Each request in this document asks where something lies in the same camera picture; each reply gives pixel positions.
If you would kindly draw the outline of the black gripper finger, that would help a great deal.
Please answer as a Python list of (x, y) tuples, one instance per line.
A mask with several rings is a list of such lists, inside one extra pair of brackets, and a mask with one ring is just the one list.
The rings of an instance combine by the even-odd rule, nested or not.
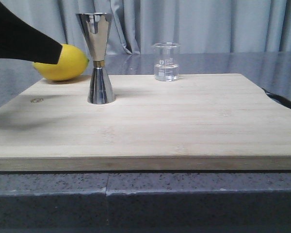
[(57, 64), (63, 46), (19, 19), (0, 2), (0, 58)]

